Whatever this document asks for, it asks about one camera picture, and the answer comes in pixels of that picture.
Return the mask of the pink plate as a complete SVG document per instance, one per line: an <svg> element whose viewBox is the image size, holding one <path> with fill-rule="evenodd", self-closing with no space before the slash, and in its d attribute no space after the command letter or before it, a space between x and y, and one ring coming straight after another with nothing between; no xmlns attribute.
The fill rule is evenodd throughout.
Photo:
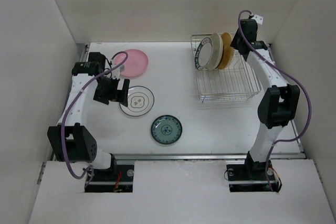
<svg viewBox="0 0 336 224"><path fill-rule="evenodd" d="M149 64L149 59L147 55L138 49L128 49L126 50L128 58L125 61L124 70L121 71L123 77L138 77L143 74Z"/></svg>

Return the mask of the yellow plate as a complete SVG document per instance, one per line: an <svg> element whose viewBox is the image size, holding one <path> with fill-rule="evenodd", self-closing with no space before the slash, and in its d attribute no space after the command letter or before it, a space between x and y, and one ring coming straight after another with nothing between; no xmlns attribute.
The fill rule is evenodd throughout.
<svg viewBox="0 0 336 224"><path fill-rule="evenodd" d="M233 59L234 48L231 46L233 38L230 33L223 33L221 35L221 39L223 42L223 55L217 69L225 69L229 66Z"/></svg>

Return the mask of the cream white plate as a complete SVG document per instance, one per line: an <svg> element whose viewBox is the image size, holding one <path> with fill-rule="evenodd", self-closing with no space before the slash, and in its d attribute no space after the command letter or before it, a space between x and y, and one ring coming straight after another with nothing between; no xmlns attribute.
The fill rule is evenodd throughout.
<svg viewBox="0 0 336 224"><path fill-rule="evenodd" d="M213 33L210 36L212 40L212 53L210 60L206 66L207 70L214 70L220 63L223 55L223 40L218 33Z"/></svg>

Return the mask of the white plate green rim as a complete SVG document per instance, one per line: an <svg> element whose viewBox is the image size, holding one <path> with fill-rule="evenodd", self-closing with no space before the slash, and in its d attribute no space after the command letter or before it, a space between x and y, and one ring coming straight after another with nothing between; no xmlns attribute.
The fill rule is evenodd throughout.
<svg viewBox="0 0 336 224"><path fill-rule="evenodd" d="M195 69L203 70L210 61L213 52L213 41L205 37L197 47L194 57Z"/></svg>

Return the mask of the blue floral small plate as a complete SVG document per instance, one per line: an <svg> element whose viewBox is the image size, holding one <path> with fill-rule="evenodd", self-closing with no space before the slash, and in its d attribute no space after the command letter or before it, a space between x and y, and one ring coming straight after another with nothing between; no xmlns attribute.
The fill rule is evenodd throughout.
<svg viewBox="0 0 336 224"><path fill-rule="evenodd" d="M151 124L152 138L161 145L172 145L182 136L183 127L181 121L172 115L161 115Z"/></svg>

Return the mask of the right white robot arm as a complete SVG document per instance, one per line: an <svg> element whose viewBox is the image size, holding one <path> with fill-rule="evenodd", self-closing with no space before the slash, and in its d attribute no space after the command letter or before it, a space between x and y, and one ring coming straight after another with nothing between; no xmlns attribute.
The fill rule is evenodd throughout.
<svg viewBox="0 0 336 224"><path fill-rule="evenodd" d="M249 180L266 179L269 151L283 128L295 117L300 96L299 87L290 85L275 68L268 47L257 40L257 30L256 20L242 19L231 43L251 66L264 91L257 109L259 130L243 165L244 175Z"/></svg>

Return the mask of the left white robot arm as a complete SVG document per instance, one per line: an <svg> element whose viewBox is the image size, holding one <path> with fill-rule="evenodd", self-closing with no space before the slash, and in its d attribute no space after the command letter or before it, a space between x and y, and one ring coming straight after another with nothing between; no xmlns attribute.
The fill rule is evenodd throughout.
<svg viewBox="0 0 336 224"><path fill-rule="evenodd" d="M123 60L105 68L106 57L100 52L89 54L88 61L76 62L71 71L71 89L65 109L57 125L47 131L49 142L56 160L64 162L71 176L82 179L86 174L99 174L105 180L117 176L118 168L113 164L113 156L103 152L97 141L86 128L89 105L92 101L108 105L116 102L128 106L129 79L123 80L118 88L119 74L129 58L125 51L116 53Z"/></svg>

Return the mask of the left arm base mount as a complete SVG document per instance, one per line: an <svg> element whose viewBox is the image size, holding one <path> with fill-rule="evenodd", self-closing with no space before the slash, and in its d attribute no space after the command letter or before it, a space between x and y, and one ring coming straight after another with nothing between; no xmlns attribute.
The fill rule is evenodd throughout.
<svg viewBox="0 0 336 224"><path fill-rule="evenodd" d="M132 193L134 165L117 165L112 169L95 169L93 179L85 187L86 193Z"/></svg>

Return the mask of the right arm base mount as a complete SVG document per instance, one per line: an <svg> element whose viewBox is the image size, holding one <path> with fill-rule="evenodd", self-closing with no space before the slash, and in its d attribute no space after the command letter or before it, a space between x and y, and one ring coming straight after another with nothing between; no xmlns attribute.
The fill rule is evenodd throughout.
<svg viewBox="0 0 336 224"><path fill-rule="evenodd" d="M231 193L275 192L282 189L281 179L269 168L266 178L265 168L248 170L245 164L226 165L224 177L228 180Z"/></svg>

